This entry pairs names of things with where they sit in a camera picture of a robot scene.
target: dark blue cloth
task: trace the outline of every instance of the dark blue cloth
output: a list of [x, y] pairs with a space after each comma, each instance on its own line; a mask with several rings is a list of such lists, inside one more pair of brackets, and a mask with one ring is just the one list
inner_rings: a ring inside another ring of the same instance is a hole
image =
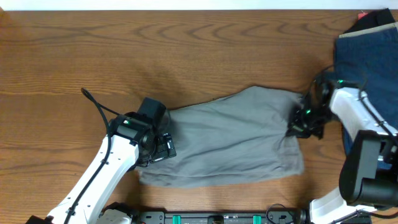
[[[335, 64], [335, 79], [363, 83], [361, 73], [365, 74], [370, 102], [391, 126], [398, 128], [398, 30], [337, 39]], [[343, 141], [349, 153], [353, 142], [345, 130]]]

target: pink object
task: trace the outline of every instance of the pink object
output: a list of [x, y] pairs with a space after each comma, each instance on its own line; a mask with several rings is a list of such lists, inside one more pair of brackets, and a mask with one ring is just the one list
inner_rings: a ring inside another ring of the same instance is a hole
[[362, 17], [366, 16], [368, 13], [367, 12], [362, 12], [358, 14], [358, 20], [362, 19]]

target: white wall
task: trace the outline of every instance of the white wall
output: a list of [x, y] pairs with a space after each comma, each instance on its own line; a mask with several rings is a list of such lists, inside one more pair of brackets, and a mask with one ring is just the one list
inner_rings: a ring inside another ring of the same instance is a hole
[[0, 0], [4, 10], [398, 9], [398, 0]]

